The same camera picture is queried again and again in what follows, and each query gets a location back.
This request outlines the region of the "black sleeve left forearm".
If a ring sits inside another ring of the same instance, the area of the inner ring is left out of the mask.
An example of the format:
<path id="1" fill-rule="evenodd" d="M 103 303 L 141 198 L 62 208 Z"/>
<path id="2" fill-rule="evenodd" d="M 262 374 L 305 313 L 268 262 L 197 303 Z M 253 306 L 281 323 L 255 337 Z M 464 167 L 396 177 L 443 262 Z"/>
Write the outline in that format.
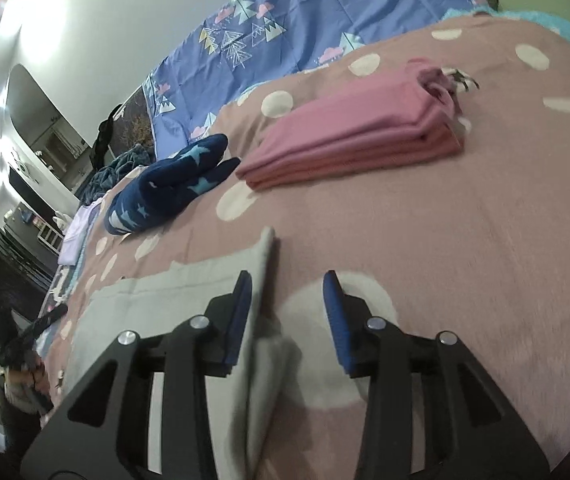
<path id="1" fill-rule="evenodd" d="M 12 384 L 0 374 L 0 423 L 4 428 L 5 456 L 17 468 L 41 432 L 41 414 L 32 404 L 26 386 Z"/>

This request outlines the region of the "left hand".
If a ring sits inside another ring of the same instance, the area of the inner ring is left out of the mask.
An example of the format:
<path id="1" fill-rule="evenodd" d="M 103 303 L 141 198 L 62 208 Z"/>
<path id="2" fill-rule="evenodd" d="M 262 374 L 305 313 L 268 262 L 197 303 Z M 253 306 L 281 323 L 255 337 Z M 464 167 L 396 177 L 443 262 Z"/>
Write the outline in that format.
<path id="1" fill-rule="evenodd" d="M 4 393 L 14 408 L 29 415 L 44 416 L 53 408 L 50 380 L 44 361 L 35 353 L 32 366 L 4 369 Z"/>

